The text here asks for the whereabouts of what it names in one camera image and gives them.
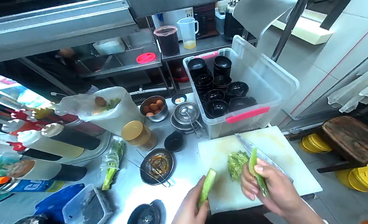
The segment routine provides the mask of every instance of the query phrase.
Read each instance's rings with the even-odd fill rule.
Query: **measuring jug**
[[[196,46],[195,34],[199,31],[199,23],[194,18],[182,18],[177,24],[180,26],[184,48],[191,49]]]

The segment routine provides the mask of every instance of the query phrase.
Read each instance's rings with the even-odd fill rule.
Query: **white squeeze bottle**
[[[81,147],[45,137],[40,131],[36,130],[18,132],[18,141],[28,148],[52,153],[67,159],[77,158],[84,151]]]

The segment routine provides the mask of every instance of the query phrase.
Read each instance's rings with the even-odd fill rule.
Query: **knife blade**
[[[257,148],[253,143],[251,143],[249,140],[242,137],[240,134],[235,133],[236,138],[239,140],[239,142],[243,145],[243,147],[252,154],[253,148]],[[279,167],[273,160],[271,160],[264,152],[262,152],[259,148],[257,148],[257,157],[261,158],[262,160],[266,161],[267,163],[275,166],[279,171],[281,171],[283,174],[285,174],[289,180],[293,183],[293,179],[283,170],[281,167]]]

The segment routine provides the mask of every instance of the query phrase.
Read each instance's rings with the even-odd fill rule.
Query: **stacked yellow plates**
[[[368,165],[355,169],[346,169],[336,171],[336,178],[346,187],[368,192]]]
[[[308,153],[326,153],[332,148],[317,134],[311,134],[301,140],[301,149]]]

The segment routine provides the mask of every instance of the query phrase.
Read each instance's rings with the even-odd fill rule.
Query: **white cutting board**
[[[280,166],[293,180],[299,195],[322,191],[321,186],[311,175],[303,161],[286,140],[278,127],[263,128],[242,133],[271,160]],[[212,168],[217,171],[215,184],[209,193],[211,214],[238,210],[261,205],[259,199],[247,199],[238,182],[232,182],[228,166],[228,154],[246,151],[234,135],[198,143],[199,155],[205,173]]]

